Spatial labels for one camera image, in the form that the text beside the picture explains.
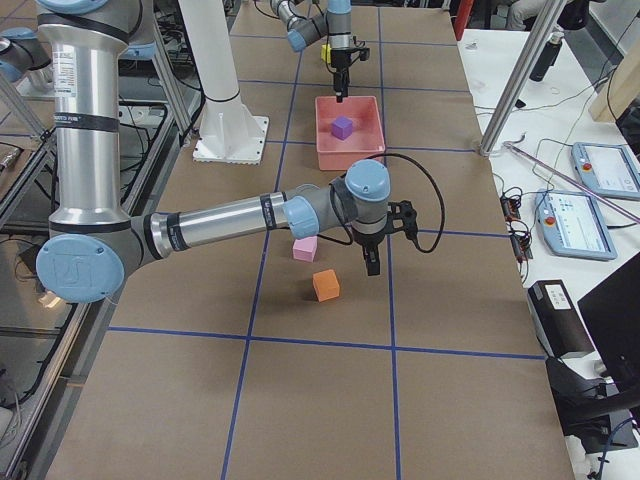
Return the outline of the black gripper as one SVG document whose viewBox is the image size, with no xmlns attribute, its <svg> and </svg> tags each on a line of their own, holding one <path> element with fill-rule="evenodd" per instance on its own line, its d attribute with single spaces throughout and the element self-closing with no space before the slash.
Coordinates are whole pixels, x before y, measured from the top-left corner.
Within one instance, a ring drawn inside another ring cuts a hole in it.
<svg viewBox="0 0 640 480">
<path fill-rule="evenodd" d="M 417 242 L 417 212 L 408 200 L 389 202 L 386 213 L 374 223 L 354 220 L 351 223 L 354 241 L 362 247 L 368 276 L 378 276 L 381 271 L 378 245 L 387 235 L 403 232 L 405 237 Z"/>
<path fill-rule="evenodd" d="M 349 96 L 350 68 L 356 61 L 367 61 L 370 48 L 364 45 L 341 49 L 330 49 L 330 66 L 334 80 L 336 101 Z"/>
</svg>

